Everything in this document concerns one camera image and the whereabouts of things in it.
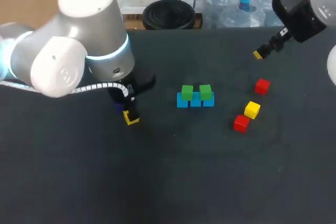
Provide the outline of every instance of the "black chair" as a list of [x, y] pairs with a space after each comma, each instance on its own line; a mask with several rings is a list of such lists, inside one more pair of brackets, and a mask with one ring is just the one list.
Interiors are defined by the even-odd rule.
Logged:
[[196, 0], [193, 7], [181, 0], [160, 0], [150, 4], [143, 12], [143, 25], [147, 30], [192, 29], [195, 25]]

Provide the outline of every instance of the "cube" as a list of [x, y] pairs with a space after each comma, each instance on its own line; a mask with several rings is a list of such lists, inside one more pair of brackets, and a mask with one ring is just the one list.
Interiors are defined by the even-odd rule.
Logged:
[[200, 85], [199, 90], [201, 93], [201, 100], [206, 101], [206, 100], [211, 100], [212, 99], [212, 90], [210, 85]]
[[193, 99], [194, 86], [182, 85], [182, 100], [191, 101]]
[[256, 84], [255, 92], [257, 94], [265, 95], [267, 94], [270, 85], [271, 83], [269, 81], [260, 79]]
[[190, 101], [190, 107], [201, 107], [201, 94], [199, 92], [193, 92], [193, 99]]
[[255, 102], [249, 102], [245, 108], [244, 115], [248, 118], [255, 119], [260, 110], [260, 105]]
[[177, 107], [178, 108], [188, 108], [188, 101], [182, 99], [182, 93], [177, 93]]
[[211, 92], [211, 100], [203, 101], [203, 107], [213, 107], [215, 106], [215, 94]]
[[235, 131], [239, 131], [239, 132], [244, 133], [247, 129], [249, 121], [250, 121], [250, 119], [247, 118], [246, 116], [238, 115], [234, 124], [233, 124], [233, 129]]

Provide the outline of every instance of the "blue block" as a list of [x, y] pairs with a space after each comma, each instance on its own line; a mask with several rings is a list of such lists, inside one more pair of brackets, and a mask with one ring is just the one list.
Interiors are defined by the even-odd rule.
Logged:
[[190, 101], [190, 107], [201, 107], [201, 94], [199, 92], [193, 92], [193, 99]]
[[116, 110], [117, 110], [118, 114], [122, 115], [122, 111], [124, 109], [123, 106], [122, 106], [122, 104], [116, 103], [115, 107], [116, 107]]
[[188, 101], [182, 100], [182, 93], [177, 93], [177, 107], [178, 108], [188, 108]]
[[212, 92], [211, 100], [203, 101], [203, 107], [213, 107], [215, 106], [215, 94]]

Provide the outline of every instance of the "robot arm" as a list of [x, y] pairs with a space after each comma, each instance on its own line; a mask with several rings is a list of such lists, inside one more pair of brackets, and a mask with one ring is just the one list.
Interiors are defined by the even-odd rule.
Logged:
[[[2, 80], [11, 75], [49, 97], [110, 87], [128, 95], [120, 82], [132, 72], [134, 57], [117, 0], [58, 0], [58, 6], [59, 13], [37, 30], [0, 26]], [[76, 89], [85, 62], [104, 83]]]
[[273, 0], [272, 7], [285, 28], [254, 52], [258, 59], [281, 51], [291, 38], [302, 43], [327, 26], [336, 26], [335, 0]]

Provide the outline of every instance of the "red block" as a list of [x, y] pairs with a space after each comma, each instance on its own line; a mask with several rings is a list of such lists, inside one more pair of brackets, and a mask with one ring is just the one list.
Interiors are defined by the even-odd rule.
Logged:
[[269, 81], [260, 79], [256, 84], [255, 92], [257, 94], [267, 94], [270, 85]]
[[247, 118], [246, 116], [243, 116], [243, 115], [239, 115], [237, 116], [235, 123], [233, 124], [233, 129], [235, 131], [244, 133], [247, 129], [249, 121], [250, 121], [250, 118]]

